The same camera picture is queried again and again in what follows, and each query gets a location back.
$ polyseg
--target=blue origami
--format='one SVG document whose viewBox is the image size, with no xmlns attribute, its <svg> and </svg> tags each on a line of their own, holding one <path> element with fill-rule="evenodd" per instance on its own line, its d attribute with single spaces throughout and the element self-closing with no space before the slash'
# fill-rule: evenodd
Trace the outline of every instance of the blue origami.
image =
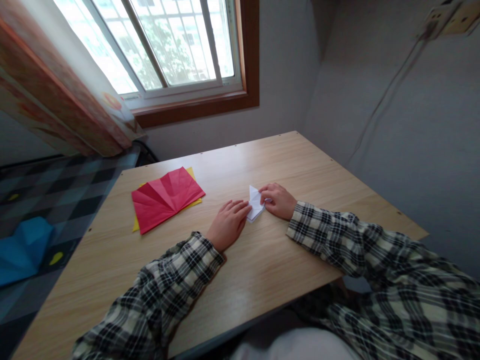
<svg viewBox="0 0 480 360">
<path fill-rule="evenodd" d="M 54 227 L 43 217 L 22 221 L 10 237 L 0 239 L 0 286 L 39 272 Z"/>
</svg>

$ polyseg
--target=wooden window frame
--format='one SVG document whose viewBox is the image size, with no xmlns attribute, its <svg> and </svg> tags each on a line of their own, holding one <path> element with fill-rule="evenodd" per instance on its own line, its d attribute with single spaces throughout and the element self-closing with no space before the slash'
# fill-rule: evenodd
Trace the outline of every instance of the wooden window frame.
<svg viewBox="0 0 480 360">
<path fill-rule="evenodd" d="M 260 0 L 235 0 L 242 91 L 132 110 L 142 128 L 260 105 Z"/>
</svg>

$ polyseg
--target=white origami paper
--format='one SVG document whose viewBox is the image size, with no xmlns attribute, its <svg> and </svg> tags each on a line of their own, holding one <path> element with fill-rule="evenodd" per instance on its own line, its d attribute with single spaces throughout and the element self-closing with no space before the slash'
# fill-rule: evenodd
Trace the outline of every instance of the white origami paper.
<svg viewBox="0 0 480 360">
<path fill-rule="evenodd" d="M 246 220 L 249 223 L 253 223 L 255 219 L 258 218 L 259 215 L 262 213 L 262 211 L 265 209 L 265 204 L 260 205 L 261 197 L 262 197 L 262 194 L 260 194 L 256 188 L 250 185 L 249 205 L 251 205 L 251 210 L 246 216 Z M 271 202 L 272 199 L 265 199 L 265 201 Z"/>
</svg>

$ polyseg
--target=plaid shirt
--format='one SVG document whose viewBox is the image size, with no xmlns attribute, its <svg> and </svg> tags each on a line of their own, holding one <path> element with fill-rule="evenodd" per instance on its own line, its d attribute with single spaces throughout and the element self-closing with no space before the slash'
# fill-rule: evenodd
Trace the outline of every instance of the plaid shirt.
<svg viewBox="0 0 480 360">
<path fill-rule="evenodd" d="M 364 359 L 480 359 L 480 286 L 406 235 L 298 202 L 287 235 L 373 292 L 319 320 Z M 175 326 L 224 259 L 193 232 L 145 266 L 74 359 L 161 359 Z"/>
</svg>

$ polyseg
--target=red origami paper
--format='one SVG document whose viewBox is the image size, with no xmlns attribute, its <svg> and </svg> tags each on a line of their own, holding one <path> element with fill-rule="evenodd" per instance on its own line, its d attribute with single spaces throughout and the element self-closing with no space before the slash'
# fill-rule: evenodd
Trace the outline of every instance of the red origami paper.
<svg viewBox="0 0 480 360">
<path fill-rule="evenodd" d="M 178 214 L 180 210 L 205 196 L 205 192 L 181 167 L 165 176 L 147 182 L 138 190 L 132 191 L 140 234 L 145 234 L 165 220 Z"/>
</svg>

